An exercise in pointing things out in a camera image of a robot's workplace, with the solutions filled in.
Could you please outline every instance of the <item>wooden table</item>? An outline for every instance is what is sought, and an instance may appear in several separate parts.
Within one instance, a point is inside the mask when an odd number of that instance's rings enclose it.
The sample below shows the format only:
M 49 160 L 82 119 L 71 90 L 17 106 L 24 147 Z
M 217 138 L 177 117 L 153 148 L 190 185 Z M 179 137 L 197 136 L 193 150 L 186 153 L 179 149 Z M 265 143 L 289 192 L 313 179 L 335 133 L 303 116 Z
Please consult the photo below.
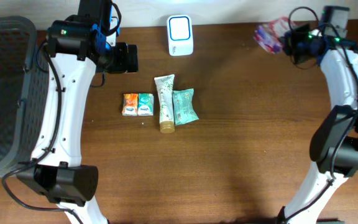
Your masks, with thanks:
M 310 166 L 310 139 L 330 111 L 328 89 L 319 68 L 299 70 L 259 47 L 255 27 L 194 26 L 187 57 L 169 56 L 165 27 L 122 29 L 119 41 L 139 48 L 140 71 L 107 75 L 104 87 L 90 89 L 81 139 L 83 164 L 99 168 L 99 206 L 113 223 L 259 220 L 295 195 Z M 350 21 L 349 38 L 358 41 L 358 21 Z M 172 73 L 174 89 L 195 89 L 199 121 L 162 134 L 157 115 L 121 115 L 123 93 L 154 93 L 158 101 L 153 77 Z M 54 206 L 9 183 L 24 201 Z M 320 217 L 358 223 L 358 173 Z M 0 180 L 0 223 L 68 219 L 20 207 Z

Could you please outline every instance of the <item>gray bin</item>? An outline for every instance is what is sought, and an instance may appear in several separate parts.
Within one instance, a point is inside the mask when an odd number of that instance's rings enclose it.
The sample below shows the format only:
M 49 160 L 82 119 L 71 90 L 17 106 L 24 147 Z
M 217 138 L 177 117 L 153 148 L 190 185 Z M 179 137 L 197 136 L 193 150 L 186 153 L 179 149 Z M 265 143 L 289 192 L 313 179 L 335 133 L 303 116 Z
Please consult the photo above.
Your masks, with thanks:
M 37 31 L 24 17 L 0 18 L 0 177 L 29 161 L 39 138 L 48 74 L 35 66 Z M 39 64 L 48 68 L 39 55 Z

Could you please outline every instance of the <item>tube cap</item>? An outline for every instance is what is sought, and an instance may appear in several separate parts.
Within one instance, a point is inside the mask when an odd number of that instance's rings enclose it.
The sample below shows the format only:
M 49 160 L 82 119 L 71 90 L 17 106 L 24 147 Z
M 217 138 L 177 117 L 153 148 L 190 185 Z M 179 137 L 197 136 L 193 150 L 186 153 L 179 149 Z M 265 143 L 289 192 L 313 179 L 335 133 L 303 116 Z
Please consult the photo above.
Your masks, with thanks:
M 175 124 L 173 121 L 162 121 L 160 123 L 160 131 L 164 134 L 173 133 L 175 131 Z

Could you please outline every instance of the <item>white tube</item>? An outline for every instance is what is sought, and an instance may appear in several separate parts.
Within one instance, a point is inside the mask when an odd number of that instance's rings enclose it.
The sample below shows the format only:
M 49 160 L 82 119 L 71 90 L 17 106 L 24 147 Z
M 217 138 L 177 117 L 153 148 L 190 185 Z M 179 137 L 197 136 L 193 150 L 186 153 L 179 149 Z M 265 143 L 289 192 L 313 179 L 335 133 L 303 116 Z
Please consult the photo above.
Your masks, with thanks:
M 168 134 L 175 131 L 173 118 L 172 91 L 175 75 L 154 78 L 160 100 L 160 131 Z

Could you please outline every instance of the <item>pink and white plastic package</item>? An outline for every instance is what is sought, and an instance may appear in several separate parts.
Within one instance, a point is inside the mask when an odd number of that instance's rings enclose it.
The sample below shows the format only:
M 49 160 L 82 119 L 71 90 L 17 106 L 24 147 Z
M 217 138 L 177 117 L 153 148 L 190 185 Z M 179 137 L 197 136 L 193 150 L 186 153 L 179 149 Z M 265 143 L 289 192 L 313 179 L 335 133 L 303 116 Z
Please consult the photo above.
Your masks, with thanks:
M 256 40 L 267 52 L 276 54 L 282 51 L 283 44 L 278 40 L 279 37 L 289 31 L 288 18 L 281 17 L 274 21 L 264 23 L 255 30 L 254 40 Z

